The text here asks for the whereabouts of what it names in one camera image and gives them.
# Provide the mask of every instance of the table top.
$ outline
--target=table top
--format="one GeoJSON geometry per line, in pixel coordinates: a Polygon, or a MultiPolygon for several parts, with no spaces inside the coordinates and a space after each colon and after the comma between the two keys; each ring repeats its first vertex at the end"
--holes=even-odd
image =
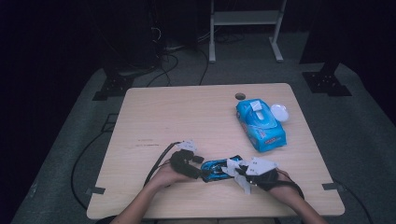
{"type": "MultiPolygon", "coordinates": [[[[322,187],[332,179],[291,87],[276,83],[129,89],[96,182],[105,192],[92,195],[87,216],[119,214],[142,189],[163,151],[171,143],[190,139],[198,147],[195,155],[205,161],[235,155],[276,161],[321,215],[345,211],[338,192],[322,187]],[[263,153],[254,149],[235,116],[238,92],[247,99],[286,106],[290,113],[282,123],[286,146],[263,153]]],[[[177,150],[171,149],[163,160],[177,150]]],[[[284,216],[295,213],[262,189],[252,186],[246,195],[233,179],[205,183],[199,178],[160,191],[145,218],[284,216]]]]}

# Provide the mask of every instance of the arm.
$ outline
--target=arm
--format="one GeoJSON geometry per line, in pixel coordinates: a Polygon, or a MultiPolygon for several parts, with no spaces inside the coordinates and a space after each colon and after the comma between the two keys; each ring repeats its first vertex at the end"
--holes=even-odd
{"type": "MultiPolygon", "coordinates": [[[[279,180],[290,181],[289,174],[278,170],[279,180]]],[[[289,206],[299,217],[303,219],[305,224],[322,224],[327,223],[323,217],[303,198],[300,197],[298,191],[289,186],[274,187],[269,192],[280,202],[289,206]]]]}
{"type": "Polygon", "coordinates": [[[171,164],[166,161],[158,170],[157,174],[140,190],[134,200],[110,224],[140,223],[140,220],[146,214],[152,199],[158,191],[175,182],[187,179],[189,177],[175,172],[171,164]]]}

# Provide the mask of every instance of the white metal stand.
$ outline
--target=white metal stand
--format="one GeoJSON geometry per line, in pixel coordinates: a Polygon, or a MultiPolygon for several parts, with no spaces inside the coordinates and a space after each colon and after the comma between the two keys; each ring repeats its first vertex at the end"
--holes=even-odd
{"type": "Polygon", "coordinates": [[[280,10],[267,11],[215,11],[215,0],[211,2],[210,16],[210,42],[209,42],[209,61],[216,61],[215,53],[215,26],[216,25],[275,25],[274,36],[269,37],[271,47],[276,57],[276,61],[283,62],[282,54],[277,46],[280,24],[282,23],[287,0],[283,0],[280,10]]]}

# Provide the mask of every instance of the person's left hand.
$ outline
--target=person's left hand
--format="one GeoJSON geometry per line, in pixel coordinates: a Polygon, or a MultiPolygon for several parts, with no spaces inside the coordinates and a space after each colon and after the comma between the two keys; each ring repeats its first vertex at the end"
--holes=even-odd
{"type": "Polygon", "coordinates": [[[192,179],[186,175],[182,175],[174,171],[169,161],[165,161],[159,168],[154,177],[149,181],[150,184],[155,184],[158,187],[167,187],[179,181],[192,179]]]}

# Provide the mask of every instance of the wet wipes pack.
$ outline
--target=wet wipes pack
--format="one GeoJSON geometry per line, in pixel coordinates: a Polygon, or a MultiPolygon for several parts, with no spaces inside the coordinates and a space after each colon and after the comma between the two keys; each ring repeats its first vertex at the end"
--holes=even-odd
{"type": "Polygon", "coordinates": [[[251,144],[258,151],[264,152],[287,144],[282,124],[263,100],[240,101],[236,106],[236,116],[251,144]]]}

